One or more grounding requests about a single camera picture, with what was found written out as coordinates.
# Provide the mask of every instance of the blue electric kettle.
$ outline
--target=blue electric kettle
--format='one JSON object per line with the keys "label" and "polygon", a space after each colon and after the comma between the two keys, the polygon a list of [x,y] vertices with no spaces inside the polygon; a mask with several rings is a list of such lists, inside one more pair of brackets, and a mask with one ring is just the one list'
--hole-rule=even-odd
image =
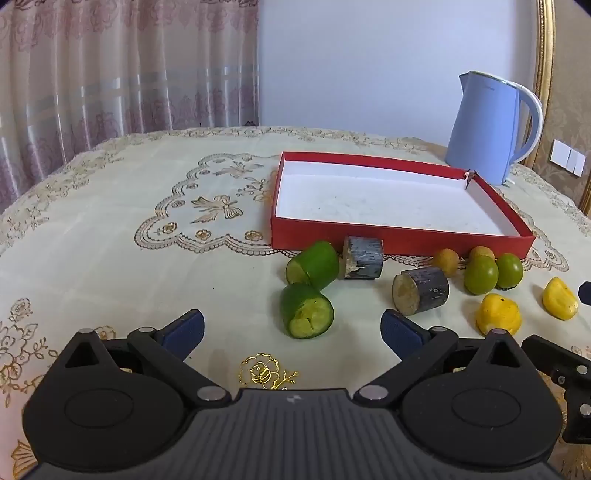
{"label": "blue electric kettle", "polygon": [[[511,165],[534,149],[542,133],[542,103],[530,90],[482,72],[460,75],[464,96],[453,125],[445,161],[476,170],[491,185],[501,185]],[[529,107],[531,133],[516,151],[521,101]]]}

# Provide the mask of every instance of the black object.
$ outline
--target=black object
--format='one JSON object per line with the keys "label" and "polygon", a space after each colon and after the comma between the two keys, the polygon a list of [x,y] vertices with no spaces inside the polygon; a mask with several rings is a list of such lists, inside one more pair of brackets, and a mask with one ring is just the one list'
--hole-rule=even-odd
{"label": "black object", "polygon": [[564,439],[591,443],[591,363],[535,335],[524,349],[502,329],[460,339],[387,310],[382,338],[402,362],[352,399],[246,389],[232,401],[182,362],[203,332],[192,310],[127,340],[77,333],[25,406],[39,460],[27,478],[558,480],[545,461],[562,416],[536,367],[566,388]]}
{"label": "black object", "polygon": [[579,287],[579,300],[591,305],[591,282],[586,281]]}

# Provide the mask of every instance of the green lime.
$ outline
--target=green lime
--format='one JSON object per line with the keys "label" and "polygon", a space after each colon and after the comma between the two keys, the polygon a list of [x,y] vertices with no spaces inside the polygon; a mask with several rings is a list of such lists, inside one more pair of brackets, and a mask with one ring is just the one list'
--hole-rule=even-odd
{"label": "green lime", "polygon": [[468,262],[464,273],[464,286],[474,295],[483,295],[496,286],[499,269],[495,260],[486,255],[479,255]]}
{"label": "green lime", "polygon": [[499,279],[496,286],[501,290],[516,287],[523,278],[523,265],[514,254],[502,254],[496,259],[496,266],[499,269]]}
{"label": "green lime", "polygon": [[306,283],[322,290],[339,275],[339,256],[328,242],[316,242],[289,260],[287,283]]}
{"label": "green lime", "polygon": [[292,283],[281,292],[281,318],[294,338],[313,338],[332,325],[335,311],[322,293],[304,283]]}

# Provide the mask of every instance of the metal screw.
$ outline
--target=metal screw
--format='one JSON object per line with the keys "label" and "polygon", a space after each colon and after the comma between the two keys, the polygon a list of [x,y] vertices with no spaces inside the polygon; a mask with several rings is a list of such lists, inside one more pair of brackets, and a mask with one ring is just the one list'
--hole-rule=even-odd
{"label": "metal screw", "polygon": [[382,400],[388,396],[388,389],[381,385],[365,385],[359,389],[359,395],[368,400]]}
{"label": "metal screw", "polygon": [[226,391],[217,385],[209,385],[197,390],[197,396],[205,401],[218,401],[226,396]]}

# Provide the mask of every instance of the wooden log piece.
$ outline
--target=wooden log piece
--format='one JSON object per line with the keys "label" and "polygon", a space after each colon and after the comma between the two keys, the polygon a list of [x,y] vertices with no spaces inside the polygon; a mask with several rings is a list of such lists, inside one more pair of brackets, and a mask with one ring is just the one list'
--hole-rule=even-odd
{"label": "wooden log piece", "polygon": [[345,278],[373,280],[382,274],[384,249],[378,238],[348,236],[343,246]]}
{"label": "wooden log piece", "polygon": [[443,305],[449,296],[449,282],[437,267],[405,270],[394,277],[392,299],[405,316]]}

